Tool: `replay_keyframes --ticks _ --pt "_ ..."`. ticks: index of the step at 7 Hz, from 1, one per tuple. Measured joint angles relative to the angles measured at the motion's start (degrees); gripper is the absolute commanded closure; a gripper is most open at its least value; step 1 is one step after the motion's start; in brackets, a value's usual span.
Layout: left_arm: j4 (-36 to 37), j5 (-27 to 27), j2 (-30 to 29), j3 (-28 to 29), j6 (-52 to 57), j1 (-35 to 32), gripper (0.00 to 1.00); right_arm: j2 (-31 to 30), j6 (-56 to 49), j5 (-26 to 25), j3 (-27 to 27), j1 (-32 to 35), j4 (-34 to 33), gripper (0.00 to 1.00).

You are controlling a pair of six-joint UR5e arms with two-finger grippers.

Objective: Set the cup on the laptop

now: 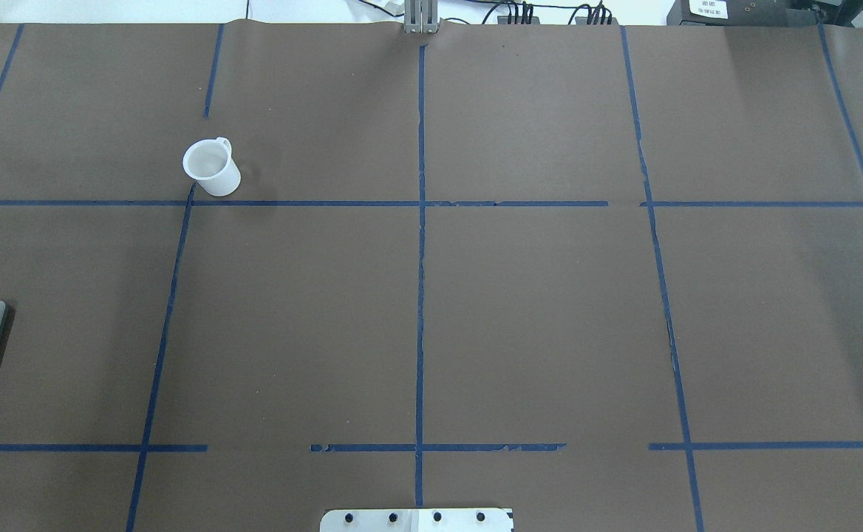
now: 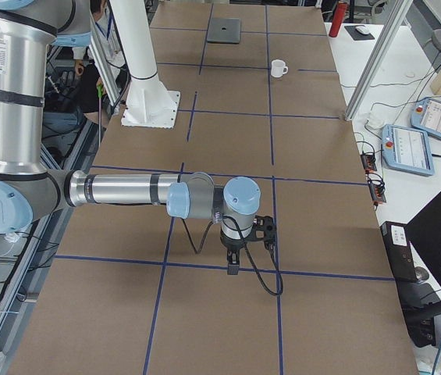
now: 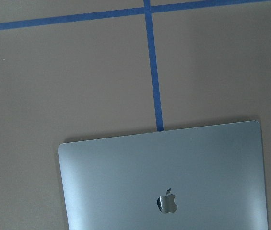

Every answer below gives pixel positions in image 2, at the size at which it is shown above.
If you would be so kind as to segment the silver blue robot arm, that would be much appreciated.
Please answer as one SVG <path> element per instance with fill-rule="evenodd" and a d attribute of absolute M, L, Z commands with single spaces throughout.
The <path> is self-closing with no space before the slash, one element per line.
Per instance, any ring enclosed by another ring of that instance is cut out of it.
<path fill-rule="evenodd" d="M 87 174 L 40 161 L 48 46 L 91 39 L 87 1 L 0 1 L 0 234 L 28 227 L 65 207 L 163 205 L 172 217 L 221 226 L 227 272 L 255 239 L 261 192 L 250 178 L 217 185 L 206 173 Z"/>

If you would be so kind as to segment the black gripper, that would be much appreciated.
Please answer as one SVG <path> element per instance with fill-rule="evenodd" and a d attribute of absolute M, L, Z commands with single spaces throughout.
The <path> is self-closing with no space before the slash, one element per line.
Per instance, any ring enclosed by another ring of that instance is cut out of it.
<path fill-rule="evenodd" d="M 232 239 L 223 231 L 220 232 L 220 239 L 227 251 L 227 274 L 237 275 L 240 267 L 240 251 L 247 247 L 247 242 L 241 239 Z"/>

